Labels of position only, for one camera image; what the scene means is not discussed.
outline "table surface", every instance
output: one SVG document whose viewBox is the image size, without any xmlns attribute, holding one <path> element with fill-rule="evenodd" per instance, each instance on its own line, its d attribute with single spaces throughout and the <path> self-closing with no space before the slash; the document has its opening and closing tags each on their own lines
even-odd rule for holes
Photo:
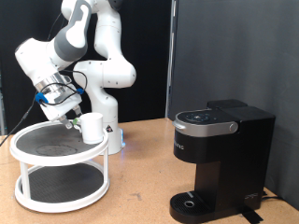
<svg viewBox="0 0 299 224">
<path fill-rule="evenodd" d="M 0 148 L 0 223 L 177 223 L 169 215 L 169 200 L 178 193 L 193 190 L 195 164 L 174 156 L 175 129 L 171 120 L 121 123 L 120 127 L 124 129 L 126 147 L 109 156 L 107 194 L 88 207 L 63 214 L 29 211 L 17 203 L 14 189 L 20 166 L 9 153 L 9 137 Z M 102 156 L 94 160 L 103 164 Z M 283 201 L 267 200 L 256 212 L 264 224 L 299 223 L 299 212 Z M 209 223 L 249 224 L 241 215 Z"/>
</svg>

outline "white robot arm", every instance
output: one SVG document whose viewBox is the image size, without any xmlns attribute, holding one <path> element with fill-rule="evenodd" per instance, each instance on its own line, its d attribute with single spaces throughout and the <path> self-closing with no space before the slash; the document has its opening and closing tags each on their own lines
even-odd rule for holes
<svg viewBox="0 0 299 224">
<path fill-rule="evenodd" d="M 81 98 L 69 90 L 68 87 L 75 88 L 71 79 L 59 71 L 86 53 L 90 17 L 97 13 L 94 47 L 107 60 L 77 63 L 74 71 L 85 74 L 87 79 L 77 72 L 73 75 L 76 82 L 86 88 L 93 112 L 104 116 L 104 125 L 109 128 L 109 154 L 120 151 L 123 145 L 118 126 L 118 103 L 104 88 L 130 87 L 136 79 L 134 67 L 121 53 L 121 17 L 117 12 L 121 4 L 122 0 L 64 0 L 62 13 L 69 20 L 67 26 L 50 42 L 31 38 L 16 50 L 22 70 L 49 101 L 47 105 L 41 105 L 48 120 L 59 120 L 66 128 L 72 128 L 65 114 L 74 109 L 79 115 Z"/>
<path fill-rule="evenodd" d="M 93 7 L 93 0 L 73 2 L 75 4 L 69 8 L 69 23 L 55 38 L 50 42 L 28 39 L 15 52 L 24 73 L 31 78 L 37 91 L 45 96 L 44 101 L 48 104 L 42 104 L 41 109 L 47 119 L 59 120 L 68 129 L 73 125 L 65 114 L 71 109 L 78 115 L 81 113 L 78 106 L 81 97 L 73 94 L 71 89 L 75 90 L 75 87 L 71 84 L 71 79 L 61 75 L 59 71 L 86 53 L 86 33 Z"/>
<path fill-rule="evenodd" d="M 117 12 L 120 7 L 120 0 L 97 0 L 97 11 L 94 11 L 98 18 L 94 48 L 107 60 L 79 62 L 74 67 L 75 71 L 83 72 L 88 78 L 86 92 L 93 112 L 103 114 L 103 125 L 109 135 L 109 154 L 119 152 L 124 145 L 121 140 L 122 130 L 118 126 L 118 102 L 104 88 L 131 87 L 136 79 L 134 67 L 121 52 L 121 17 Z M 84 77 L 78 73 L 73 75 L 76 82 L 84 87 Z"/>
</svg>

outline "black coffee maker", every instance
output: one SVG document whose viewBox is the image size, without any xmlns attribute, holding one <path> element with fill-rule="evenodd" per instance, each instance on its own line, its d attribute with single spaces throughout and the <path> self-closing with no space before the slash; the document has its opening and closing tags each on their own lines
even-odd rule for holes
<svg viewBox="0 0 299 224">
<path fill-rule="evenodd" d="M 170 215 L 203 223 L 260 208 L 274 123 L 272 114 L 237 100 L 177 114 L 174 154 L 197 165 L 194 190 L 171 199 Z"/>
</svg>

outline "white mug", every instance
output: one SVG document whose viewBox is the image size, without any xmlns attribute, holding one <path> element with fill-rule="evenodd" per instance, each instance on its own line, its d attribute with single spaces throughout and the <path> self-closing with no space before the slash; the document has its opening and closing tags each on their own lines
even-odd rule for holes
<svg viewBox="0 0 299 224">
<path fill-rule="evenodd" d="M 75 128 L 82 132 L 83 142 L 93 145 L 103 141 L 103 115 L 100 113 L 83 114 L 74 119 Z"/>
</svg>

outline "cable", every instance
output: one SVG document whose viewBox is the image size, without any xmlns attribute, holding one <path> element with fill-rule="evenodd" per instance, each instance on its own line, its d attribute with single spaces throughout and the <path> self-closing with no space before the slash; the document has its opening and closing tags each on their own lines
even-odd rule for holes
<svg viewBox="0 0 299 224">
<path fill-rule="evenodd" d="M 57 22 L 57 20 L 59 20 L 59 18 L 61 17 L 61 15 L 62 15 L 62 13 L 59 13 L 59 15 L 58 15 L 58 17 L 56 18 L 56 20 L 55 20 L 55 22 L 53 23 L 53 25 L 51 26 L 51 28 L 50 28 L 50 32 L 49 32 L 49 36 L 48 36 L 48 41 L 49 41 L 49 39 L 50 39 L 50 34 L 52 33 L 52 30 L 53 30 L 53 28 L 54 28 L 54 25 L 56 24 L 56 22 Z M 67 85 L 65 85 L 67 88 L 69 88 L 69 89 L 71 89 L 74 93 L 73 94 L 71 94 L 71 95 L 69 95 L 69 96 L 67 96 L 64 100 L 62 100 L 61 102 L 60 102 L 60 104 L 61 103 L 63 103 L 66 99 L 68 99 L 69 97 L 71 97 L 72 95 L 74 95 L 74 94 L 76 94 L 77 92 L 76 91 L 74 91 L 72 88 L 70 88 L 69 86 L 67 86 Z M 32 108 L 34 107 L 34 105 L 35 105 L 35 100 L 36 100 L 36 95 L 37 95 L 37 91 L 36 91 L 36 94 L 35 94 L 35 98 L 34 98 L 34 101 L 32 102 L 32 104 L 31 104 L 31 106 L 29 107 L 29 109 L 27 110 L 27 112 L 22 116 L 22 118 L 21 118 L 21 120 L 20 120 L 20 122 L 17 124 L 17 126 L 16 127 L 14 127 L 13 128 L 13 130 L 7 135 L 7 137 L 0 143 L 0 147 L 5 143 L 5 141 L 11 136 L 11 134 L 21 125 L 21 123 L 27 118 L 27 116 L 29 115 L 29 113 L 30 113 L 30 111 L 32 110 Z"/>
<path fill-rule="evenodd" d="M 86 77 L 86 75 L 82 72 L 79 72 L 79 71 L 70 71 L 70 70 L 63 70 L 62 72 L 75 72 L 75 73 L 80 73 L 82 74 L 84 77 L 85 77 L 85 87 L 84 87 L 84 91 L 86 90 L 87 88 L 87 83 L 88 83 L 88 79 Z M 59 86 L 64 86 L 64 87 L 67 87 L 68 89 L 70 89 L 71 91 L 73 91 L 72 94 L 68 95 L 67 97 L 65 97 L 61 102 L 59 103 L 56 103 L 56 104 L 50 104 L 50 103 L 45 103 L 45 102 L 41 102 L 41 104 L 43 106 L 45 105 L 59 105 L 59 104 L 62 104 L 64 101 L 66 101 L 68 98 L 70 98 L 72 95 L 75 95 L 76 93 L 78 93 L 77 91 L 73 90 L 72 88 L 70 88 L 69 86 L 65 85 L 64 83 L 50 83 L 48 84 L 47 86 L 45 86 L 40 92 L 42 92 L 43 90 L 45 90 L 48 86 L 51 86 L 51 85 L 59 85 Z"/>
<path fill-rule="evenodd" d="M 35 94 L 35 98 L 33 100 L 33 102 L 31 103 L 31 106 L 29 107 L 29 109 L 27 110 L 27 112 L 22 116 L 20 122 L 17 124 L 16 127 L 14 127 L 14 129 L 7 135 L 7 137 L 1 142 L 0 147 L 4 144 L 4 142 L 10 137 L 10 135 L 21 125 L 21 123 L 27 119 L 27 116 L 29 115 L 31 109 L 34 107 L 35 105 L 35 100 L 36 100 L 36 94 Z"/>
<path fill-rule="evenodd" d="M 273 196 L 273 197 L 263 197 L 262 198 L 262 202 L 265 201 L 265 200 L 268 200 L 268 199 L 278 199 L 278 200 L 283 200 L 283 198 L 279 197 L 279 196 Z"/>
<path fill-rule="evenodd" d="M 54 24 L 53 24 L 52 27 L 50 28 L 50 32 L 49 32 L 49 36 L 48 36 L 48 39 L 47 39 L 47 40 L 50 39 L 50 34 L 52 33 L 52 30 L 53 30 L 53 28 L 54 28 L 54 25 L 55 25 L 55 23 L 57 22 L 57 20 L 61 17 L 61 15 L 62 15 L 62 13 L 59 13 L 59 15 L 58 15 L 58 17 L 56 18 Z"/>
<path fill-rule="evenodd" d="M 86 90 L 87 88 L 87 82 L 88 82 L 88 79 L 86 77 L 86 75 L 82 72 L 79 72 L 79 71 L 70 71 L 70 70 L 62 70 L 62 72 L 69 72 L 69 73 L 80 73 L 82 74 L 83 76 L 85 76 L 85 87 L 84 87 L 84 90 Z"/>
</svg>

